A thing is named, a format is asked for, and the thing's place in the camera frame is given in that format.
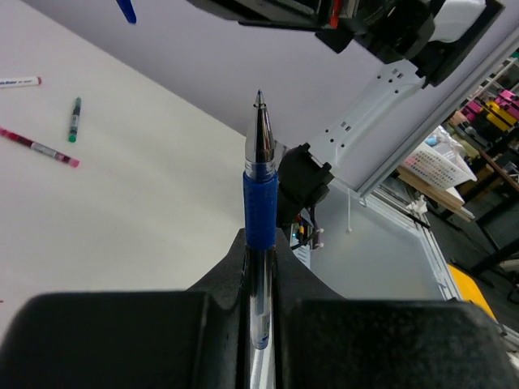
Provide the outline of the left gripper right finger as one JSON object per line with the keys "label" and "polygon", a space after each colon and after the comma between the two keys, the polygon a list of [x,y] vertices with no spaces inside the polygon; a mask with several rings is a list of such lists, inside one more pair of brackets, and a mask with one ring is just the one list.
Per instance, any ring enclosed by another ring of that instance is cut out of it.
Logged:
{"label": "left gripper right finger", "polygon": [[279,388],[515,388],[497,328],[463,301],[340,296],[276,233],[272,276]]}

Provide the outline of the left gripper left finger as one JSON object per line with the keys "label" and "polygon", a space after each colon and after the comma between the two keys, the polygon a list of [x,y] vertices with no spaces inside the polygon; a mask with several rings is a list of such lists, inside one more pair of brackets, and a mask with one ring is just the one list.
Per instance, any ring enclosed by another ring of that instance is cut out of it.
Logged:
{"label": "left gripper left finger", "polygon": [[1,345],[4,388],[245,388],[245,233],[184,291],[47,293]]}

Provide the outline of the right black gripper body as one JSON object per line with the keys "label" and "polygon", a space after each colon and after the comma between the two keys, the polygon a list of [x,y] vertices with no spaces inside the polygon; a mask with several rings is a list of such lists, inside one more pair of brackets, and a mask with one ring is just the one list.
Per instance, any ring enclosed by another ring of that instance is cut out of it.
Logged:
{"label": "right black gripper body", "polygon": [[375,55],[415,55],[435,23],[427,1],[192,1],[243,26],[313,32],[335,53],[357,41]]}

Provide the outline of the blue gel pen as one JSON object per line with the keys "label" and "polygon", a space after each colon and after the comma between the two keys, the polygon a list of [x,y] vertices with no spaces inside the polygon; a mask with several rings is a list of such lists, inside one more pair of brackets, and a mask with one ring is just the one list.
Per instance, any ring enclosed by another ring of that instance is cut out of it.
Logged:
{"label": "blue gel pen", "polygon": [[247,260],[251,278],[250,333],[257,349],[268,346],[271,318],[272,261],[277,230],[278,174],[268,108],[256,93],[253,120],[245,143],[242,175]]}

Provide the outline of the red gel pen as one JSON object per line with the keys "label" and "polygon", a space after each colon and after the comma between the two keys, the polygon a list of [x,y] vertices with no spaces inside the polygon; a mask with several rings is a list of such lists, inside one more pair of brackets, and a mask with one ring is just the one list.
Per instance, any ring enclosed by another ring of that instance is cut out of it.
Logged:
{"label": "red gel pen", "polygon": [[69,165],[73,168],[77,168],[79,166],[79,160],[74,159],[70,156],[67,156],[61,152],[58,152],[51,147],[47,147],[41,143],[23,137],[22,135],[18,135],[14,132],[11,132],[5,128],[1,128],[1,136],[5,139],[9,139],[12,142],[20,144],[24,147],[30,148],[35,152],[39,152],[42,155],[45,155],[49,158],[57,160],[61,163]]}

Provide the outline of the blue pen cap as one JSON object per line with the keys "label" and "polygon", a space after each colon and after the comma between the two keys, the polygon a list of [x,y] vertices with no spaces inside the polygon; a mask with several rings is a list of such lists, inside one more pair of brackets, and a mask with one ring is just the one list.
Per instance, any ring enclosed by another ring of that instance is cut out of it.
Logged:
{"label": "blue pen cap", "polygon": [[129,24],[136,24],[137,18],[131,0],[116,0],[119,9]]}

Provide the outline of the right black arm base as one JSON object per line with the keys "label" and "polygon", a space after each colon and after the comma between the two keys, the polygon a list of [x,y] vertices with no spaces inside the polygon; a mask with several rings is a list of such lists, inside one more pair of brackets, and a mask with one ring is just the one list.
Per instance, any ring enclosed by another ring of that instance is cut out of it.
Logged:
{"label": "right black arm base", "polygon": [[290,247],[316,247],[321,230],[315,219],[317,204],[329,193],[332,166],[318,163],[311,146],[304,143],[287,151],[278,167],[277,227],[286,238],[296,238]]}

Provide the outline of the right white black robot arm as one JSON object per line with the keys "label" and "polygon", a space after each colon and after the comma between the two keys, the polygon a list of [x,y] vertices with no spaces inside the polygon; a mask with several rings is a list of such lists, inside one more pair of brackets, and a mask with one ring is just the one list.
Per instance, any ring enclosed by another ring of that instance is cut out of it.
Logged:
{"label": "right white black robot arm", "polygon": [[402,101],[447,79],[504,9],[498,1],[194,1],[243,26],[312,32],[335,53],[352,41],[384,65],[310,142],[320,165],[340,168],[354,146]]}

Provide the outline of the green pen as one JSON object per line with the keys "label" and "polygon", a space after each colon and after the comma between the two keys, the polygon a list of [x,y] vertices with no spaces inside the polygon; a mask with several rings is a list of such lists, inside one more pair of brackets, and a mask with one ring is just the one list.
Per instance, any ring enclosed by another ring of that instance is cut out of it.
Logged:
{"label": "green pen", "polygon": [[72,110],[69,131],[68,131],[68,141],[70,143],[75,143],[77,140],[77,135],[79,131],[79,118],[82,107],[82,99],[78,96],[75,98],[74,108]]}

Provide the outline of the pink yellow boxes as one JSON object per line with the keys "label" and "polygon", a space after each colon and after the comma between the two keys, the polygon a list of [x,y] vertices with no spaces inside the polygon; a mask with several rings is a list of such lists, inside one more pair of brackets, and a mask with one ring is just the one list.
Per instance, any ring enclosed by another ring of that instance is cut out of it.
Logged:
{"label": "pink yellow boxes", "polygon": [[488,100],[475,97],[461,109],[461,113],[471,123],[482,119],[507,132],[518,123],[518,95],[502,89],[496,97]]}

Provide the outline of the white plastic basket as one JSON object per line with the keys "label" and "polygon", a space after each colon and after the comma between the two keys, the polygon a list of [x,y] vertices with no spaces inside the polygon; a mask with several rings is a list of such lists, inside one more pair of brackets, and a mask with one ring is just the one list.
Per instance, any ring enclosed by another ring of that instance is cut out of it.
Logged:
{"label": "white plastic basket", "polygon": [[465,162],[465,149],[456,141],[429,138],[421,142],[401,166],[436,189],[447,190],[477,178]]}

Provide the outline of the wooden workbench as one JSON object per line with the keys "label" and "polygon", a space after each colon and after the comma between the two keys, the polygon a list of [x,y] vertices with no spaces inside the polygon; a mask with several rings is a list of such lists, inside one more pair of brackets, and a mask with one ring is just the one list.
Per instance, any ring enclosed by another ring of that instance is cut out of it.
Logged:
{"label": "wooden workbench", "polygon": [[464,208],[465,200],[454,187],[447,190],[437,189],[426,183],[414,173],[411,173],[408,169],[398,167],[397,172],[398,177],[403,182],[412,186],[415,190],[426,195],[428,198],[434,200],[446,210],[458,215],[464,221],[471,222],[475,219],[474,214]]}

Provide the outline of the white red-tipped marker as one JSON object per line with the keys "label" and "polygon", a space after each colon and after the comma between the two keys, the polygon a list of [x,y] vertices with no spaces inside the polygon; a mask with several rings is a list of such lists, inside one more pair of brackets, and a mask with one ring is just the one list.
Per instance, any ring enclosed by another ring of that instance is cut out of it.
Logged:
{"label": "white red-tipped marker", "polygon": [[39,76],[0,78],[0,88],[24,88],[39,86],[42,78]]}

